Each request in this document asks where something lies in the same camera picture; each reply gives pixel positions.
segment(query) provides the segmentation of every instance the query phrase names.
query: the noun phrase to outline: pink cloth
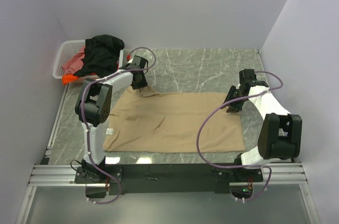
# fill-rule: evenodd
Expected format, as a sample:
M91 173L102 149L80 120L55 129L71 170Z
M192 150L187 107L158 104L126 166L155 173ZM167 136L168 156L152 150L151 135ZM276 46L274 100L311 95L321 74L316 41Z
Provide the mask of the pink cloth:
M64 75L74 74L80 70L84 63L81 61L85 57L85 46L83 46L79 53L70 58L63 66L62 69L65 71Z

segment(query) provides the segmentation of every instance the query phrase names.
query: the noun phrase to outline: wall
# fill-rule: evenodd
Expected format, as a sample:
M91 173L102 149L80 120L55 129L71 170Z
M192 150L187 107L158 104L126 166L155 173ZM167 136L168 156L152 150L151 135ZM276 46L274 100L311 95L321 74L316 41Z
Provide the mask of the wall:
M338 15L339 0L288 0L262 50L285 82L274 95L303 118L300 159L322 223L339 220Z
M48 0L69 39L129 47L261 48L286 0Z
M0 4L0 222L14 223L63 91L51 74L65 34L44 0Z

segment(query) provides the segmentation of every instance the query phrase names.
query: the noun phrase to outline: clothing tag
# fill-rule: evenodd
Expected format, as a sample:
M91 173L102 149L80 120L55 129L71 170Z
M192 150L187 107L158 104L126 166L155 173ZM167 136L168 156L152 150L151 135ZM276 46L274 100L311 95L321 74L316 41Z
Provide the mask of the clothing tag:
M113 135L113 129L106 129L106 135Z

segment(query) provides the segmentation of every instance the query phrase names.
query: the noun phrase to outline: gray marble tabletop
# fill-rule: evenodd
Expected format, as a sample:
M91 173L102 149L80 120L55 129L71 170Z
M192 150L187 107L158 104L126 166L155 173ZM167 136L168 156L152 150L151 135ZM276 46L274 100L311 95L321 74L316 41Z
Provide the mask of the gray marble tabletop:
M256 49L153 49L157 63L147 74L147 82L159 92L219 92L227 93L232 85L239 83L239 71L244 68L263 70ZM148 51L138 50L140 55L151 60ZM266 80L264 74L259 80ZM84 134L74 106L81 84L70 84L61 109L59 125L55 132L53 150L49 165L68 165L71 160L81 160L84 154ZM123 91L114 94L112 106ZM243 138L247 150L256 146L262 126L262 118L254 105L244 104L240 113ZM233 162L238 152L206 153L212 162ZM198 154L193 153L106 153L107 163L203 163Z

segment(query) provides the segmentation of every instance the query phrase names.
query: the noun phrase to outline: laundry basket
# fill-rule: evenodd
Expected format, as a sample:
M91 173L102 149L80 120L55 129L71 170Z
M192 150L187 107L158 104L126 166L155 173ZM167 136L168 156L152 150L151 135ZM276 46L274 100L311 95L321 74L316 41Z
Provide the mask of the laundry basket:
M61 44L60 49L57 53L54 66L53 66L53 77L56 79L61 79L64 75L64 70L62 66L74 55L79 53L80 48L85 46L85 40L69 40L65 41ZM119 57L119 67L122 66L123 61L123 50L120 50L120 57ZM83 81L84 78L98 78L98 76L86 76L83 77L82 80L74 81L73 83L79 83Z

